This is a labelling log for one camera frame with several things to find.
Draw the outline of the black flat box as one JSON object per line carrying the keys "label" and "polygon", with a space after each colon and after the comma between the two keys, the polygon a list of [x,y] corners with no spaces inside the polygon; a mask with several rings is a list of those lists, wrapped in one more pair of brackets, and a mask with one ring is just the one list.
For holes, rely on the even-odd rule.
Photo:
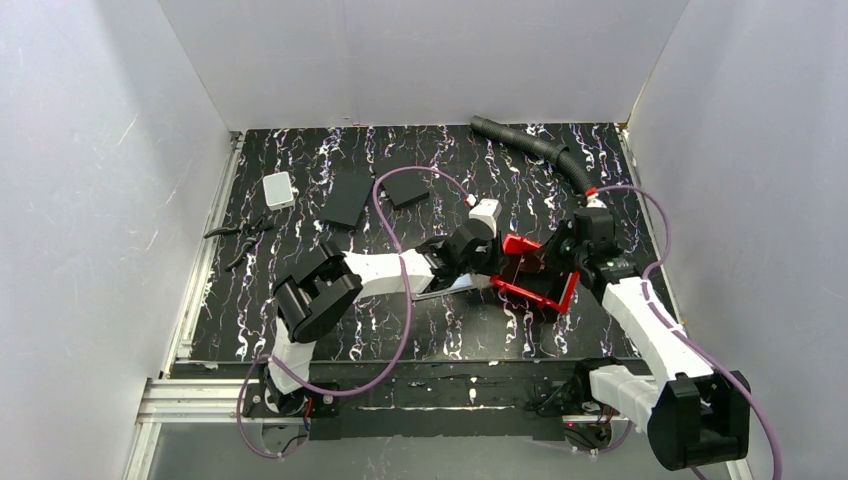
{"label": "black flat box", "polygon": [[367,173],[338,173],[319,219],[336,227],[355,229],[372,188],[373,178]]}
{"label": "black flat box", "polygon": [[395,170],[395,173],[382,182],[394,210],[411,207],[430,196],[420,172],[417,169]]}

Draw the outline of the black pliers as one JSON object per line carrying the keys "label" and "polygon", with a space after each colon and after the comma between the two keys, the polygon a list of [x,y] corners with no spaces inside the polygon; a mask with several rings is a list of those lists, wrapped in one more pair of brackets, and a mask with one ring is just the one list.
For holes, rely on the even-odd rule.
{"label": "black pliers", "polygon": [[260,215],[255,220],[245,217],[236,224],[220,226],[205,232],[203,239],[206,240],[213,237],[235,238],[236,244],[240,249],[224,267],[226,272],[232,272],[247,259],[248,254],[259,243],[260,237],[274,227],[274,222],[265,215]]}

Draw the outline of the white square box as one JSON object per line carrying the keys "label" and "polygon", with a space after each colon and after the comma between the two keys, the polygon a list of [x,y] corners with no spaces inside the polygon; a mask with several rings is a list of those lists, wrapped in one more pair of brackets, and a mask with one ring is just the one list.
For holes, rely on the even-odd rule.
{"label": "white square box", "polygon": [[271,211],[290,208],[295,203],[295,189],[288,172],[266,175],[262,179],[266,206]]}

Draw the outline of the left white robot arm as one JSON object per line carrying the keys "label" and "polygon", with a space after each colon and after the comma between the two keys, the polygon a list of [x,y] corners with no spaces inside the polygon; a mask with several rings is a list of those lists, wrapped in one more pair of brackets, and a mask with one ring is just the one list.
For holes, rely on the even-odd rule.
{"label": "left white robot arm", "polygon": [[344,252],[322,242],[274,284],[276,336],[263,369],[263,400],[290,415],[304,403],[316,342],[358,300],[409,292],[413,300],[483,289],[502,267],[497,232],[499,201],[482,199],[450,235],[433,237],[400,254]]}

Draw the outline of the grey leather card holder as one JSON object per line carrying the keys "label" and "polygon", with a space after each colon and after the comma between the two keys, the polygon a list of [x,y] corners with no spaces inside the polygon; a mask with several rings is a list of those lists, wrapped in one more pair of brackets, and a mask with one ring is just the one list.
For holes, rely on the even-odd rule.
{"label": "grey leather card holder", "polygon": [[425,299],[437,298],[446,295],[457,294],[470,290],[483,290],[491,286],[491,277],[475,273],[465,274],[458,277],[450,286],[436,289],[433,291],[414,293],[412,299],[420,301]]}

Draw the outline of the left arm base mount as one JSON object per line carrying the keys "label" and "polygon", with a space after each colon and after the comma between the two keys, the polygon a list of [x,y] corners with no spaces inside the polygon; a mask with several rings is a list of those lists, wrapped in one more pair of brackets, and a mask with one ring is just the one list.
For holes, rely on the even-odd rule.
{"label": "left arm base mount", "polygon": [[333,418],[339,413],[334,396],[298,389],[281,394],[272,385],[250,383],[243,399],[242,415],[247,418]]}

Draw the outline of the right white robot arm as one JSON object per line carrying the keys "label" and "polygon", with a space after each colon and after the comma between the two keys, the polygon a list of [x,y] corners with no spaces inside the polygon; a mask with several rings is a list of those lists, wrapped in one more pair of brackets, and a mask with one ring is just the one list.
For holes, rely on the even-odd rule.
{"label": "right white robot arm", "polygon": [[747,380],[723,374],[688,343],[680,325],[652,297],[653,288],[616,240],[617,223],[598,198],[560,223],[544,246],[545,264],[580,283],[636,345],[652,378],[633,374],[614,357],[574,367],[565,401],[609,407],[646,432],[659,463],[670,471],[740,460],[749,448]]}

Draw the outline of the black flat box left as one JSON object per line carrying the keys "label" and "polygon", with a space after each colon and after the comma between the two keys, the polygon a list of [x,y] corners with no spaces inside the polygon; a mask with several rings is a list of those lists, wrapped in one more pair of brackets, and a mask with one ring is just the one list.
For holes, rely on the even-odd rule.
{"label": "black flat box left", "polygon": [[373,178],[367,173],[338,173],[319,219],[336,227],[355,229],[372,188]]}

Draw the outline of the black flat box right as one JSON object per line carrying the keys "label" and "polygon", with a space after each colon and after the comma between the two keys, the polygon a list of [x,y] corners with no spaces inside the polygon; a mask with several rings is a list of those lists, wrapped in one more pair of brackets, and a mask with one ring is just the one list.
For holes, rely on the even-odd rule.
{"label": "black flat box right", "polygon": [[395,173],[382,182],[394,210],[411,207],[430,196],[420,172],[417,169],[395,170]]}

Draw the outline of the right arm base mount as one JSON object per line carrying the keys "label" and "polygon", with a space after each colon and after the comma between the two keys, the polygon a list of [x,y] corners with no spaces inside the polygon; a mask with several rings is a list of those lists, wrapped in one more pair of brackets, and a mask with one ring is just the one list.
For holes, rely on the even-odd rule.
{"label": "right arm base mount", "polygon": [[597,457],[612,452],[624,444],[636,430],[627,420],[620,433],[615,433],[613,422],[622,419],[614,407],[590,400],[568,383],[553,384],[529,400],[526,412],[540,418],[560,419],[569,448],[575,453]]}

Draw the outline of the red plastic bin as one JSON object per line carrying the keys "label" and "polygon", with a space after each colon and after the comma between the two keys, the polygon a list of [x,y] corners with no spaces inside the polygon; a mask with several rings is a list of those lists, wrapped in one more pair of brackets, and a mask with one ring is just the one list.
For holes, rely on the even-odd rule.
{"label": "red plastic bin", "polygon": [[502,242],[506,266],[490,277],[497,290],[529,300],[540,309],[567,314],[580,274],[573,268],[560,268],[544,259],[541,243],[508,233]]}

